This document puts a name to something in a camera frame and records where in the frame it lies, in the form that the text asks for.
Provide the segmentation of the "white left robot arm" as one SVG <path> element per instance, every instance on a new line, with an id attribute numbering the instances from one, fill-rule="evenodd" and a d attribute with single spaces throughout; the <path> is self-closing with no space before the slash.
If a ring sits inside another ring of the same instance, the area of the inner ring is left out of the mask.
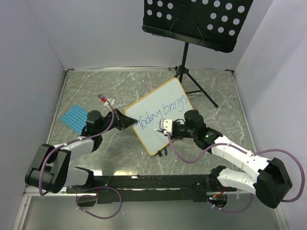
<path id="1" fill-rule="evenodd" d="M 93 171 L 70 167 L 70 162 L 96 151 L 103 141 L 102 134 L 114 128 L 124 130 L 137 120 L 112 109 L 106 116 L 97 110 L 87 114 L 86 125 L 77 139 L 59 145 L 42 144 L 25 175 L 25 183 L 39 189 L 40 195 L 58 193 L 62 188 L 78 186 L 88 193 L 94 189 Z"/>

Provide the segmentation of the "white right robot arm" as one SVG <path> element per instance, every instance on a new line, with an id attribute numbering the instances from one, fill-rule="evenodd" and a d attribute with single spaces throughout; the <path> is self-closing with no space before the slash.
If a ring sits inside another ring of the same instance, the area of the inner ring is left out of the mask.
<path id="1" fill-rule="evenodd" d="M 185 112 L 183 119 L 161 119 L 157 131 L 169 140 L 191 138 L 204 153 L 221 157 L 240 169 L 238 172 L 224 166 L 213 169 L 209 184 L 215 191 L 224 187 L 240 189 L 254 194 L 264 205 L 276 208 L 293 186 L 280 159 L 270 160 L 235 144 L 208 127 L 197 110 Z"/>

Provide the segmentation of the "yellow framed whiteboard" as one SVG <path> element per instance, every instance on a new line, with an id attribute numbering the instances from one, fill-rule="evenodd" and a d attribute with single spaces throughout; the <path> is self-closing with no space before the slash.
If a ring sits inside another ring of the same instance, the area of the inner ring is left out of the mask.
<path id="1" fill-rule="evenodd" d="M 193 107 L 177 78 L 172 78 L 124 110 L 134 118 L 132 126 L 147 153 L 151 156 L 169 144 L 167 137 L 155 131 L 161 119 L 183 119 Z"/>

